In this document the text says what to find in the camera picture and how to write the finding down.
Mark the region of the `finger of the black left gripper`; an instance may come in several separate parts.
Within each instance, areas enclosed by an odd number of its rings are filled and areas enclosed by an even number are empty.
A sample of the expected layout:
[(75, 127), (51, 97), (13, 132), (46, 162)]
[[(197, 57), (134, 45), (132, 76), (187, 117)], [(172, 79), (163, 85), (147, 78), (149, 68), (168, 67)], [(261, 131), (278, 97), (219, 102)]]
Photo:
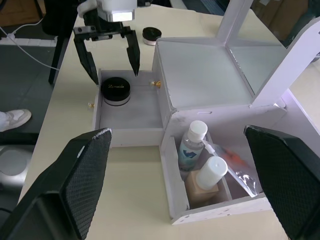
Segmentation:
[(85, 71), (87, 72), (91, 80), (98, 86), (99, 79), (98, 79), (97, 69), (96, 69), (96, 65), (95, 65), (92, 53), (87, 51), (83, 38), (79, 36), (75, 36), (73, 41), (74, 41), (75, 48), (76, 48), (81, 65), (83, 66), (83, 68), (85, 69)]
[(132, 30), (129, 26), (124, 26), (121, 33), (122, 37), (127, 39), (128, 47), (126, 49), (128, 59), (134, 75), (137, 76), (140, 70), (140, 47), (135, 30)]

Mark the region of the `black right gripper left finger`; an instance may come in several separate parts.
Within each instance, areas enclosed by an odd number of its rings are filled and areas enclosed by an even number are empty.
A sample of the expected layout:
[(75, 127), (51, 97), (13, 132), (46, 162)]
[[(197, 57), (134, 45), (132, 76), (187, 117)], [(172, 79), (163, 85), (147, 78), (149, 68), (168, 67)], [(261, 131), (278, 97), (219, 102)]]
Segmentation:
[(71, 139), (0, 229), (2, 240), (84, 240), (102, 192), (112, 130)]

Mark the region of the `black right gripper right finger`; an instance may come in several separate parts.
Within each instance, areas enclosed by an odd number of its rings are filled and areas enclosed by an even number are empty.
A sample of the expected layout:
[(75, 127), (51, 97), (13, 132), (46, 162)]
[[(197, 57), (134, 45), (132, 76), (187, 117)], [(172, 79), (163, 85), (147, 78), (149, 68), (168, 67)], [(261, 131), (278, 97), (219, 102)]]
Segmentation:
[(247, 125), (258, 178), (291, 240), (320, 238), (320, 158), (298, 137)]

